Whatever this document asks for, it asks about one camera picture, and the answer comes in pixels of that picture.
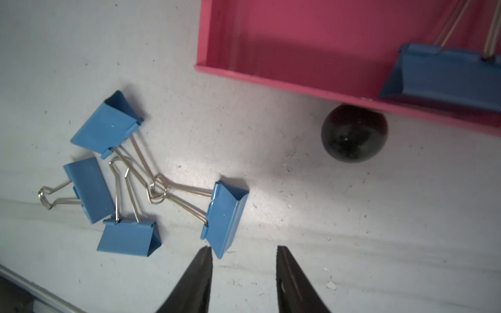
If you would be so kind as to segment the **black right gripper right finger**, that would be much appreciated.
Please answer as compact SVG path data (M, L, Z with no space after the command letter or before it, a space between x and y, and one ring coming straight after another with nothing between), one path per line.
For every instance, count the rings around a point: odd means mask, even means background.
M279 312L330 312L286 246L277 247Z

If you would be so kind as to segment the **pink bottom drawer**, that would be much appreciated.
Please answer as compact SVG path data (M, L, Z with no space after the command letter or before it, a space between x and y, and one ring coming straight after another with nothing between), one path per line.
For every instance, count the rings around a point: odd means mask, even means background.
M500 135L500 112L379 93L405 44L432 45L461 1L202 1L196 70L339 103L322 144L342 162L378 154L387 113ZM447 50L481 52L499 1L469 1Z

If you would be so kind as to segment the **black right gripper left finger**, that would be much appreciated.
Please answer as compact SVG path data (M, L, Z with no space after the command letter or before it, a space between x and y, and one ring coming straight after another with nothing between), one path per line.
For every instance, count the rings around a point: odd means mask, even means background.
M212 276L212 249L205 246L197 252L157 312L208 312Z

